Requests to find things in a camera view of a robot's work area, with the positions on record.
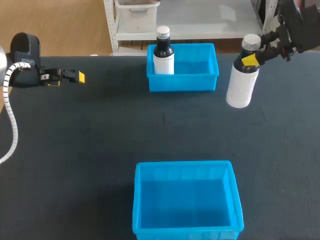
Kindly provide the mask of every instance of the wooden floor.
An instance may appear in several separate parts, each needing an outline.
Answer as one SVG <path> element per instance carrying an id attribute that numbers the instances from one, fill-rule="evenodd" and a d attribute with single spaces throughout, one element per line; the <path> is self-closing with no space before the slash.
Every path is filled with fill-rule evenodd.
<path id="1" fill-rule="evenodd" d="M 112 51 L 103 0 L 3 0 L 0 23 L 0 44 L 7 52 L 19 32 L 39 38 L 42 56 Z"/>

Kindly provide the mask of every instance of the white storage box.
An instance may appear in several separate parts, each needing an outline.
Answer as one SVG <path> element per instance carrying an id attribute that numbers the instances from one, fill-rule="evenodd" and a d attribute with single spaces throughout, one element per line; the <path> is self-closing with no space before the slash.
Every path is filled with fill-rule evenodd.
<path id="1" fill-rule="evenodd" d="M 159 5 L 160 2 L 154 0 L 115 0 L 122 31 L 126 33 L 155 32 Z"/>

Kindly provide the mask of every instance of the robotic arm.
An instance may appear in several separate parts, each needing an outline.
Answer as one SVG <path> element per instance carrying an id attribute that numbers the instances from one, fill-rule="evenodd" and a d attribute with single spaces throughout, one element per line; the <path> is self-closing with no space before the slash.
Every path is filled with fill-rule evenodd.
<path id="1" fill-rule="evenodd" d="M 9 151 L 0 158 L 0 164 L 15 151 L 18 144 L 18 126 L 9 101 L 8 87 L 36 87 L 59 85 L 60 81 L 84 83 L 85 75 L 77 70 L 46 68 L 41 65 L 39 39 L 30 34 L 18 33 L 11 41 L 10 53 L 0 46 L 0 85 L 3 85 L 3 101 L 9 115 L 13 140 Z"/>
<path id="2" fill-rule="evenodd" d="M 279 55 L 290 61 L 295 52 L 301 54 L 320 46 L 320 12 L 316 5 L 300 10 L 294 0 L 279 0 L 278 20 L 280 26 L 275 31 L 260 36 L 261 50 L 242 59 L 245 66 L 263 65 Z M 270 47 L 269 43 L 277 39 L 277 46 Z"/>
<path id="3" fill-rule="evenodd" d="M 9 53 L 5 53 L 0 46 L 0 85 L 4 83 L 8 68 L 18 62 L 29 64 L 30 68 L 13 72 L 9 81 L 9 86 L 11 87 L 58 86 L 60 81 L 63 80 L 68 80 L 72 83 L 85 82 L 85 75 L 80 71 L 42 66 L 39 39 L 24 32 L 18 33 L 13 37 Z"/>

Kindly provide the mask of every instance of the bottle label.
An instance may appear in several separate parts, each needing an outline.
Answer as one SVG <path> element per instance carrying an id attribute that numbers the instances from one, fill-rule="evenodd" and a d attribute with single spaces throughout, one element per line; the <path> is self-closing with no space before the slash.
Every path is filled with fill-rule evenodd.
<path id="1" fill-rule="evenodd" d="M 175 54 L 168 57 L 153 55 L 155 74 L 175 74 Z"/>
<path id="2" fill-rule="evenodd" d="M 234 108 L 245 108 L 251 101 L 252 92 L 259 74 L 259 70 L 252 73 L 243 73 L 232 65 L 227 103 Z"/>

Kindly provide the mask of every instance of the white bottle cap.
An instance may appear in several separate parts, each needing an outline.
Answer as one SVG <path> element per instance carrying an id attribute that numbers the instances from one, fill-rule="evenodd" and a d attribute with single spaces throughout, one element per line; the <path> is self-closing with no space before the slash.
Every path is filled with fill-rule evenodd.
<path id="1" fill-rule="evenodd" d="M 170 37 L 170 29 L 167 26 L 159 26 L 156 29 L 156 37 L 158 39 L 167 39 Z"/>
<path id="2" fill-rule="evenodd" d="M 256 34 L 247 34 L 242 40 L 242 47 L 248 51 L 257 51 L 261 45 L 261 37 Z"/>

